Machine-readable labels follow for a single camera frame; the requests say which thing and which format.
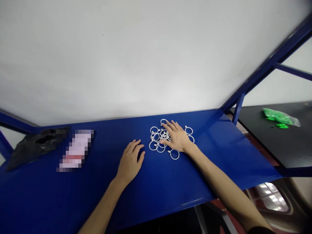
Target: wrist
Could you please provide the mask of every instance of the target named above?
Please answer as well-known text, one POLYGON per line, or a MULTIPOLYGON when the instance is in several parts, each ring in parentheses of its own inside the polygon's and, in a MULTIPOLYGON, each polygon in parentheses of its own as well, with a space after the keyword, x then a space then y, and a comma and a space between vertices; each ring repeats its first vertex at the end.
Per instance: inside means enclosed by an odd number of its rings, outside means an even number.
POLYGON ((121 191, 123 191, 128 185, 128 183, 125 182, 125 180, 122 178, 118 177, 118 175, 111 181, 110 184, 121 191))
POLYGON ((190 156, 196 148, 197 145, 195 145, 193 142, 190 142, 183 147, 183 152, 190 156))

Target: blue shelf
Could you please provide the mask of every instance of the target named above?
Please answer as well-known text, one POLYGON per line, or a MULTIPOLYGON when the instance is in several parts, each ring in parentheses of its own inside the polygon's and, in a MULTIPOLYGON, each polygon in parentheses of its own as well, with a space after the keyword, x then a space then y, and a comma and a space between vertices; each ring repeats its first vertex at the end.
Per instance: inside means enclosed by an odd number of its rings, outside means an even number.
POLYGON ((241 189, 281 178, 221 110, 71 124, 73 130, 96 131, 83 168, 56 172, 66 144, 15 171, 5 173, 7 162, 0 167, 2 233, 77 233, 116 175, 123 150, 133 139, 145 145, 145 160, 121 195, 108 230, 215 199, 188 156, 181 153, 172 160, 167 152, 149 150, 149 130, 160 127, 162 118, 192 127, 195 143, 241 189))

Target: green plastic bag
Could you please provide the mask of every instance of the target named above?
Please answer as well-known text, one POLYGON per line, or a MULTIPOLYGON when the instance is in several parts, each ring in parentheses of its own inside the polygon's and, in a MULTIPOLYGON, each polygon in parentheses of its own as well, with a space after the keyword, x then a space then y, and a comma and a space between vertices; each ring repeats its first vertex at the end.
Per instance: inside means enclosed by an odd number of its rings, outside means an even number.
POLYGON ((275 120, 283 124, 295 125, 300 127, 300 122, 297 118, 291 117, 290 115, 280 112, 277 110, 272 110, 268 108, 263 108, 264 114, 268 120, 275 120))

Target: hand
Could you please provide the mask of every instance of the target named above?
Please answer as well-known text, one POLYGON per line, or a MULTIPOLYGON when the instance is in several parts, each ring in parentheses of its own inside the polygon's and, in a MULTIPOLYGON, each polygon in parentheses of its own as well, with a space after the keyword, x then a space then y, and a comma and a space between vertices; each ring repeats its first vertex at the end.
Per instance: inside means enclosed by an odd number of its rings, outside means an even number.
POLYGON ((177 122, 174 122, 173 120, 171 120, 171 122, 172 123, 167 121, 168 126, 162 123, 164 128, 166 128, 169 132, 171 136, 171 141, 161 140, 160 143, 168 145, 174 150, 186 152, 189 147, 192 147, 192 145, 194 145, 194 143, 190 141, 186 132, 177 122))
POLYGON ((123 152, 121 157, 116 179, 119 183, 127 186, 138 174, 141 169, 142 162, 144 160, 145 151, 141 153, 139 161, 137 161, 137 155, 144 145, 139 145, 141 140, 133 140, 129 143, 127 148, 123 152))

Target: forearm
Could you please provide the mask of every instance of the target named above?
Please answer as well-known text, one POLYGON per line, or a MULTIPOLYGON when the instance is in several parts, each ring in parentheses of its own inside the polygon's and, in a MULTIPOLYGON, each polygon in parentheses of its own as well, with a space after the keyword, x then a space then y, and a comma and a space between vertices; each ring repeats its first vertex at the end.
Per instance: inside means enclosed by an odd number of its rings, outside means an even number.
POLYGON ((113 179, 104 193, 102 199, 84 223, 79 234, 103 234, 106 231, 107 225, 110 221, 111 214, 118 202, 118 199, 125 189, 125 185, 113 179))
POLYGON ((212 163, 195 144, 188 147, 186 153, 197 164, 217 197, 240 222, 246 232, 254 226, 270 229, 270 226, 243 191, 212 163))

